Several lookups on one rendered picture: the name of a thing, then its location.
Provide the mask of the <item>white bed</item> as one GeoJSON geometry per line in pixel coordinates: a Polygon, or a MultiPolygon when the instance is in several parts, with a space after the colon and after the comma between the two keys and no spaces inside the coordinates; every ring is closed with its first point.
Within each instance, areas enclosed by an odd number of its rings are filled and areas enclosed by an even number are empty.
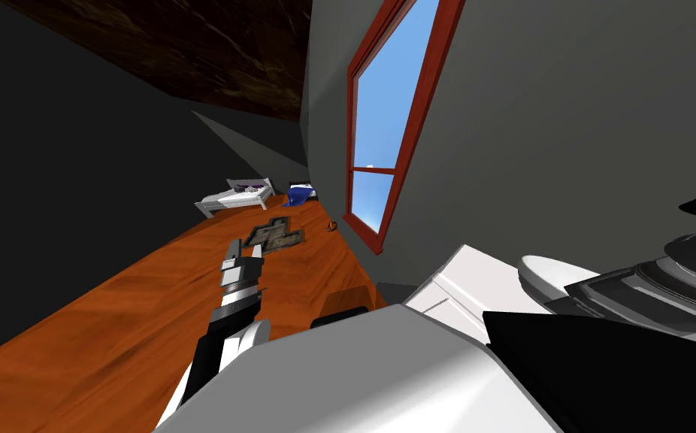
{"type": "Polygon", "coordinates": [[[259,206],[266,210],[267,198],[276,195],[272,182],[268,178],[252,180],[227,179],[230,190],[209,195],[195,203],[195,207],[207,218],[213,217],[213,211],[239,207],[259,206]]]}

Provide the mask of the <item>red framed window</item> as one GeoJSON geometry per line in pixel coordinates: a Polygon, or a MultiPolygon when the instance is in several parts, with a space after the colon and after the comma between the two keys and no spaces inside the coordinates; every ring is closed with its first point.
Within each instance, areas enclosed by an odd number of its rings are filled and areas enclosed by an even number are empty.
{"type": "Polygon", "coordinates": [[[383,0],[346,74],[343,220],[380,254],[467,0],[383,0]]]}

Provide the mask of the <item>dark bed with blue blanket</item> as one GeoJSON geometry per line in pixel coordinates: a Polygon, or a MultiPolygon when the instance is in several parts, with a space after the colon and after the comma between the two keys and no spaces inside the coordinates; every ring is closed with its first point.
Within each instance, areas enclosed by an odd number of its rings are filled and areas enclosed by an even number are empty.
{"type": "Polygon", "coordinates": [[[286,191],[286,200],[283,202],[283,207],[302,206],[308,201],[317,201],[319,199],[317,191],[309,180],[302,182],[290,182],[289,188],[286,191]]]}

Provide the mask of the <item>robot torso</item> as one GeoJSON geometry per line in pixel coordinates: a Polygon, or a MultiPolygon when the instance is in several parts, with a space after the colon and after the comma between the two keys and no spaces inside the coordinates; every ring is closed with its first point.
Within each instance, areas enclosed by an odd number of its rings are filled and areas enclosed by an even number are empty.
{"type": "Polygon", "coordinates": [[[562,433],[480,341],[396,304],[256,345],[153,433],[562,433]]]}

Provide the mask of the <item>grey patterned rug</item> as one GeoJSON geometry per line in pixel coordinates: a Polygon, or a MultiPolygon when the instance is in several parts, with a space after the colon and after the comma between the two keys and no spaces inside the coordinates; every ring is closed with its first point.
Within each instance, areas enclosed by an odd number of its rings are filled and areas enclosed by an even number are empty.
{"type": "Polygon", "coordinates": [[[262,255],[284,250],[305,242],[304,230],[289,230],[289,218],[271,218],[265,224],[255,226],[242,243],[244,249],[262,247],[262,255]]]}

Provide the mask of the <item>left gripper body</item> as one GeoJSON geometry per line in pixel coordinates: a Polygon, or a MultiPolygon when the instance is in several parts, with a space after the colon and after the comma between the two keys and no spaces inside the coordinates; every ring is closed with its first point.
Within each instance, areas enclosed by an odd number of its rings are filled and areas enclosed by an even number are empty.
{"type": "Polygon", "coordinates": [[[262,276],[264,262],[262,257],[253,256],[224,259],[220,267],[222,272],[220,286],[223,288],[238,284],[255,286],[262,276]]]}

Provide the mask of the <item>white cupboard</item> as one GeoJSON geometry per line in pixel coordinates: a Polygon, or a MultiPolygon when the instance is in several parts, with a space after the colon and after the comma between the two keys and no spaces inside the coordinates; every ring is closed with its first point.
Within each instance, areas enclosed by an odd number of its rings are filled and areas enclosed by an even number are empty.
{"type": "Polygon", "coordinates": [[[456,331],[489,342],[486,311],[548,314],[524,292],[515,267],[462,245],[404,302],[456,331]]]}

